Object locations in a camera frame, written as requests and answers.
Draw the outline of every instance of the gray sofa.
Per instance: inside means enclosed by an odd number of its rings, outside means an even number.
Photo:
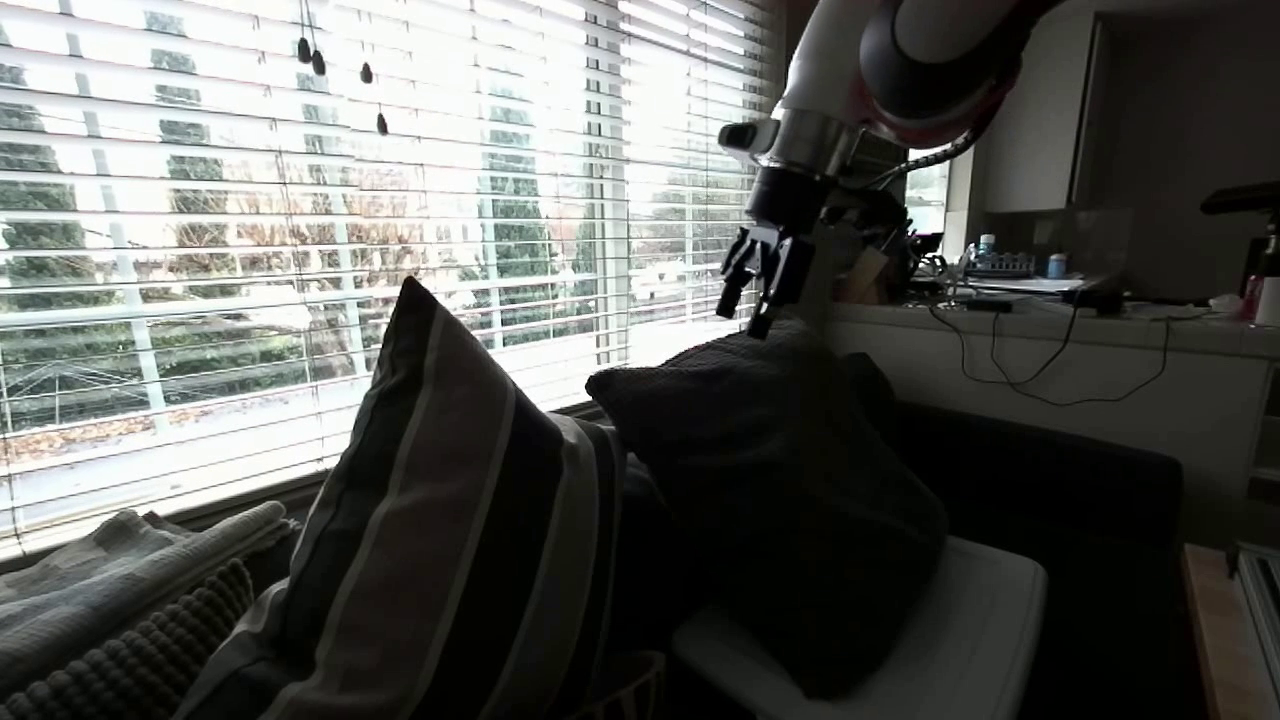
[[[1047,566],[1042,637],[1022,717],[1202,717],[1180,591],[1177,461],[910,404],[897,409],[888,434],[915,475],[942,500],[956,534],[1011,549]],[[705,603],[695,554],[657,504],[640,468],[622,496],[610,612],[614,654],[664,648],[667,633]],[[292,517],[269,517],[271,521],[255,517],[259,529],[247,531],[231,554],[204,550],[200,566],[243,566],[231,576],[236,588],[243,580],[251,588],[269,588],[288,566],[284,559],[292,549]],[[206,591],[206,580],[210,576],[188,571],[185,585],[153,591],[153,603],[121,608],[113,625],[86,625],[93,633],[63,644],[66,654],[61,666],[49,654],[42,673],[31,663],[25,666],[35,682],[28,682],[18,699],[5,699],[0,690],[0,717],[49,717],[40,712],[40,699],[74,709],[74,689],[61,682],[66,681],[70,658],[83,663],[83,653],[121,644],[129,633],[156,637],[175,629],[170,619],[156,625],[156,612],[192,603],[188,597],[200,588]],[[194,673],[192,658],[170,666],[175,676],[166,676],[166,690]],[[664,676],[664,658],[646,654],[646,663],[635,663],[631,654],[621,673],[614,689],[635,689],[645,676]],[[739,717],[737,704],[714,694],[680,663],[667,666],[664,682],[667,717]]]

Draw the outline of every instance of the window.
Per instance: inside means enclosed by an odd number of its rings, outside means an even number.
[[[543,409],[730,329],[769,0],[0,7],[0,554],[331,468],[408,273]]]
[[[907,212],[915,231],[946,226],[946,181],[951,181],[951,162],[926,162],[907,171]]]

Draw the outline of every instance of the white cloth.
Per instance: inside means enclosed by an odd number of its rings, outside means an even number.
[[[842,699],[807,699],[720,608],[677,629],[677,654],[763,720],[1011,720],[1042,612],[1042,566],[946,541],[893,654]]]

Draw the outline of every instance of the desk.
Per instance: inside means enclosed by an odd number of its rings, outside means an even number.
[[[1274,720],[1274,690],[1263,673],[1260,644],[1239,588],[1227,580],[1227,559],[1216,549],[1184,549],[1192,633],[1200,681],[1213,720]]]

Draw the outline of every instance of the cushion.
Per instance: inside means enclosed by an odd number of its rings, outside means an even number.
[[[284,504],[204,531],[114,511],[0,576],[0,717],[166,720],[251,603],[251,554],[288,531]]]
[[[705,566],[686,550],[686,531],[670,521],[651,473],[635,455],[628,455],[621,504],[609,648],[664,648],[670,629],[707,603]]]
[[[543,415],[404,281],[350,442],[288,585],[185,717],[546,717],[605,653],[621,453]]]
[[[660,653],[621,653],[600,676],[600,690],[564,720],[664,720],[664,676]]]
[[[754,717],[785,720],[1011,720],[1042,616],[1042,566],[951,534],[893,654],[840,699],[807,699],[720,608],[677,633],[677,654]]]
[[[811,694],[864,681],[942,549],[942,507],[798,323],[588,380],[693,531],[712,591]]]

